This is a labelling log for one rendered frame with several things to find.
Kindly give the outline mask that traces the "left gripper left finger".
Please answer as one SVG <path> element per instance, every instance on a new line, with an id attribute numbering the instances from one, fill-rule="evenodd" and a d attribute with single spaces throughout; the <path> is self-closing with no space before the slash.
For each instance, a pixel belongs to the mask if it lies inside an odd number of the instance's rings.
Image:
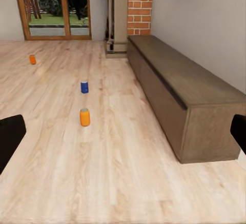
<path id="1" fill-rule="evenodd" d="M 26 134 L 21 114 L 0 120 L 0 174 Z"/>

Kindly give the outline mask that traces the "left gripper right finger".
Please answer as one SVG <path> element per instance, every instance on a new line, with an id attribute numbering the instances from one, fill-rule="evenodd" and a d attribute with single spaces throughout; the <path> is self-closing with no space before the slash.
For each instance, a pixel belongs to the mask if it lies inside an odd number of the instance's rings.
<path id="1" fill-rule="evenodd" d="M 246 116 L 234 114 L 230 131 L 240 148 L 246 154 Z"/>

